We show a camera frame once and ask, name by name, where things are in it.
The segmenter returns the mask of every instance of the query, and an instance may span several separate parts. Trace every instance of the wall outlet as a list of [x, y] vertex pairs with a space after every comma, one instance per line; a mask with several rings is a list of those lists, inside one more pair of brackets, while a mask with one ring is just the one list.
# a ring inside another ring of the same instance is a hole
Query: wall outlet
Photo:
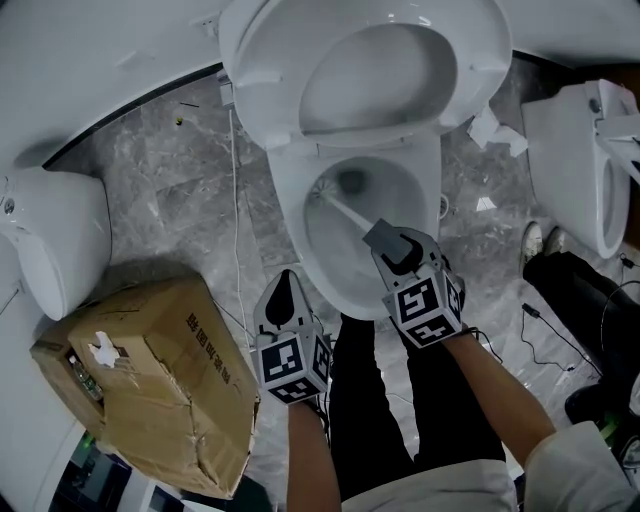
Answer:
[[222, 11], [196, 18], [189, 22], [189, 26], [200, 31], [200, 33], [210, 39], [218, 38], [218, 24], [220, 23], [220, 15]]

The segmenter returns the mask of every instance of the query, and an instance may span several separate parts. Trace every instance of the person's arm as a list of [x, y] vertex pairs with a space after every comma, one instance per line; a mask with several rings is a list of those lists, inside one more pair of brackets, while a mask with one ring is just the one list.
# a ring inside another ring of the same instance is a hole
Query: person's arm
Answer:
[[340, 490], [322, 423], [308, 406], [289, 406], [289, 512], [339, 512]]
[[524, 468], [534, 448], [556, 431], [542, 405], [470, 334], [449, 339], [444, 345], [489, 424]]

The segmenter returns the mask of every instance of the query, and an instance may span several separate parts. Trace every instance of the white paper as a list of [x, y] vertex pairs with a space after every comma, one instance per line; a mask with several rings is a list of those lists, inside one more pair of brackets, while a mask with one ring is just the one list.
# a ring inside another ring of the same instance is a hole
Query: white paper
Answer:
[[89, 350], [91, 350], [93, 357], [95, 357], [98, 364], [114, 368], [116, 359], [120, 357], [120, 354], [113, 346], [113, 343], [111, 343], [106, 332], [98, 331], [96, 332], [96, 337], [98, 338], [98, 341], [100, 341], [100, 348], [95, 345], [89, 345]]
[[488, 105], [473, 119], [467, 133], [480, 149], [485, 149], [489, 142], [509, 144], [509, 153], [514, 158], [529, 148], [527, 139], [522, 135], [508, 126], [500, 125]]

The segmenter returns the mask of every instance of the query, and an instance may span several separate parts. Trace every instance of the gray marble floor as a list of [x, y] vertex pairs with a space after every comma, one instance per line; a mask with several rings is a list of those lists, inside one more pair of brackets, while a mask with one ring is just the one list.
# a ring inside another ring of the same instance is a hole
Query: gray marble floor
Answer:
[[[514, 61], [505, 83], [491, 100], [501, 122], [522, 132], [520, 104], [555, 93], [565, 77], [555, 69]], [[191, 103], [198, 108], [183, 105]], [[176, 118], [183, 118], [181, 126]], [[525, 335], [540, 359], [576, 365], [572, 373], [532, 362], [520, 341], [520, 305], [528, 302], [562, 333], [553, 313], [518, 272], [520, 240], [536, 219], [548, 231], [552, 221], [536, 206], [526, 154], [511, 158], [505, 147], [481, 151], [464, 125], [445, 136], [443, 192], [451, 210], [440, 241], [454, 269], [466, 280], [465, 321], [483, 329], [505, 366], [544, 404], [558, 426], [565, 426], [566, 396], [594, 379], [590, 368], [542, 322], [527, 320]], [[267, 282], [285, 268], [294, 269], [316, 314], [331, 333], [339, 315], [313, 288], [291, 245], [264, 152], [248, 139], [235, 119], [238, 143], [238, 257], [241, 295], [250, 329], [252, 311]], [[114, 121], [67, 153], [52, 170], [88, 173], [104, 180], [113, 227], [111, 267], [97, 295], [125, 284], [198, 271], [212, 295], [236, 319], [242, 317], [236, 295], [235, 217], [228, 113], [220, 104], [213, 77], [199, 80], [143, 105]], [[489, 197], [495, 209], [478, 211]], [[568, 241], [603, 274], [620, 279], [618, 259], [602, 261]], [[640, 255], [634, 255], [640, 262]], [[640, 277], [627, 271], [626, 277]], [[243, 332], [228, 317], [229, 329], [246, 353]], [[410, 452], [418, 446], [406, 371], [406, 354], [390, 325], [377, 325], [376, 356], [389, 402]], [[265, 485], [274, 501], [286, 488], [286, 410], [265, 396], [248, 474]]]

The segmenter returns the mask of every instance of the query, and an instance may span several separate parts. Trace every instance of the white toilet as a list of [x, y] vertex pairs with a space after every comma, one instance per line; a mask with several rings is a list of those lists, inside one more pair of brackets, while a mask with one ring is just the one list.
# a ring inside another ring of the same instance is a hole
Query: white toilet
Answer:
[[610, 258], [627, 226], [630, 175], [640, 183], [633, 94], [605, 80], [587, 82], [524, 104], [522, 113], [536, 200], [566, 231]]
[[40, 167], [4, 181], [0, 234], [18, 251], [40, 308], [60, 320], [87, 298], [111, 257], [104, 186], [96, 178]]
[[310, 192], [357, 170], [360, 190], [344, 203], [437, 238], [440, 136], [508, 72], [502, 10], [495, 0], [234, 0], [220, 47], [309, 278], [351, 317], [388, 316], [364, 233]]

